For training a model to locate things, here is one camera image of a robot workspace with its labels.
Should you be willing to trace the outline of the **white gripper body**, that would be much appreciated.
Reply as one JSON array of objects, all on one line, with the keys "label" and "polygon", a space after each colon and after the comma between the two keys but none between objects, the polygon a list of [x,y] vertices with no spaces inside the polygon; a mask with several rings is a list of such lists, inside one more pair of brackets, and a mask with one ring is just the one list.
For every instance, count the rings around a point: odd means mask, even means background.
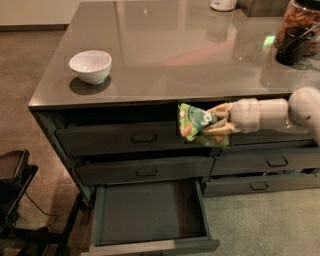
[{"label": "white gripper body", "polygon": [[288,102],[283,98],[241,99],[232,104],[230,121],[243,133],[281,130],[287,126],[288,109]]}]

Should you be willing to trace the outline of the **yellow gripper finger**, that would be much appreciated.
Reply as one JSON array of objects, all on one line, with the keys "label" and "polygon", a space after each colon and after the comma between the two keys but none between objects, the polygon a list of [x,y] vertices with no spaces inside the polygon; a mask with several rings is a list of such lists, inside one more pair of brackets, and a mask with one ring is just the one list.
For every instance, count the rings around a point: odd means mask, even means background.
[{"label": "yellow gripper finger", "polygon": [[202,130],[205,135],[229,135],[235,131],[235,126],[222,119],[213,125],[209,125]]},{"label": "yellow gripper finger", "polygon": [[208,112],[210,112],[211,114],[213,114],[215,117],[219,119],[229,118],[232,106],[233,106],[232,103],[226,102],[208,109]]}]

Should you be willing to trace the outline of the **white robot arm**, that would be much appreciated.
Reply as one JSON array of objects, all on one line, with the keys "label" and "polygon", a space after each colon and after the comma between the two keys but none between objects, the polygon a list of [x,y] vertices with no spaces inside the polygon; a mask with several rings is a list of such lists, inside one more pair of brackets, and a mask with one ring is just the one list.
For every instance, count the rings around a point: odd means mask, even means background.
[{"label": "white robot arm", "polygon": [[205,135],[229,135],[274,130],[309,133],[320,145],[320,91],[314,87],[295,90],[284,98],[240,99],[209,109],[220,121],[202,130]]}]

